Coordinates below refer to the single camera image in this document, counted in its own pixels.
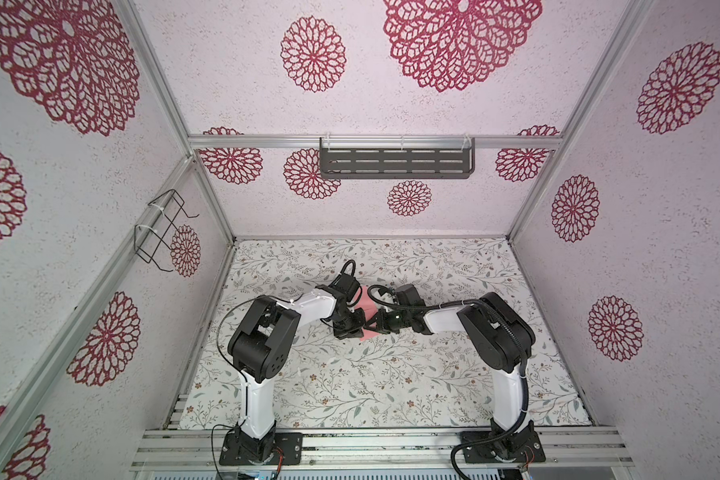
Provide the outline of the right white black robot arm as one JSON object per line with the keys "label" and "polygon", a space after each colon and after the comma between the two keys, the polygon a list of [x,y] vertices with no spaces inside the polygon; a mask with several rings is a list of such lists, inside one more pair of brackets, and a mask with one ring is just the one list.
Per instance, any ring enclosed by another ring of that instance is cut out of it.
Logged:
{"label": "right white black robot arm", "polygon": [[526,369],[536,336],[499,294],[489,292],[477,299],[429,306],[412,285],[396,292],[373,285],[368,296],[388,319],[400,320],[418,333],[466,333],[478,357],[491,369],[494,389],[491,434],[467,440],[467,447],[492,444],[500,456],[507,458],[531,439]]}

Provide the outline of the pink square paper sheet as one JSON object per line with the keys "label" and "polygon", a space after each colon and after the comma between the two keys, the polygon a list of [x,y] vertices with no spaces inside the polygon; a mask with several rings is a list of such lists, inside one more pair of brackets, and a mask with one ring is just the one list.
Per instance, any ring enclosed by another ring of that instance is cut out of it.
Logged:
{"label": "pink square paper sheet", "polygon": [[[361,287],[360,297],[356,305],[356,310],[363,311],[365,320],[370,320],[378,312],[376,304],[370,299],[368,295],[367,286]],[[366,341],[377,336],[379,336],[379,333],[363,328],[363,336],[360,338],[360,340]]]}

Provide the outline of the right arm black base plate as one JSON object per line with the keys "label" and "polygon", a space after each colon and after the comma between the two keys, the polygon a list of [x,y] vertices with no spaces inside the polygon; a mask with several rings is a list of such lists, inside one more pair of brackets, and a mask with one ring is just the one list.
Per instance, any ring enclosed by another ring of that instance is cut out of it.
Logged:
{"label": "right arm black base plate", "polygon": [[472,430],[461,433],[461,441],[468,443],[463,450],[464,460],[468,464],[532,464],[544,463],[547,460],[539,435],[531,425],[503,440],[485,442],[489,437],[488,431]]}

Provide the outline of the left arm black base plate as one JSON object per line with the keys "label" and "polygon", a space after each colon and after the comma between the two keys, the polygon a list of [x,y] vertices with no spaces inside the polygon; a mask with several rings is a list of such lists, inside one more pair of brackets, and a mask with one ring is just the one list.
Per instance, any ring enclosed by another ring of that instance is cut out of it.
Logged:
{"label": "left arm black base plate", "polygon": [[269,433],[254,439],[242,431],[225,435],[218,463],[221,466],[292,466],[301,463],[304,435]]}

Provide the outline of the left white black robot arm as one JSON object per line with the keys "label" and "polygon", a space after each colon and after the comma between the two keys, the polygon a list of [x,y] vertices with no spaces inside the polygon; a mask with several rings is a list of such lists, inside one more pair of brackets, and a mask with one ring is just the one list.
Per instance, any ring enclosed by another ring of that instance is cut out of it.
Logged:
{"label": "left white black robot arm", "polygon": [[327,322],[340,335],[360,334],[363,320],[351,308],[361,288],[318,286],[293,301],[260,295],[253,299],[227,352],[238,371],[245,397],[238,426],[254,448],[269,450],[275,431],[274,379],[285,366],[297,331]]}

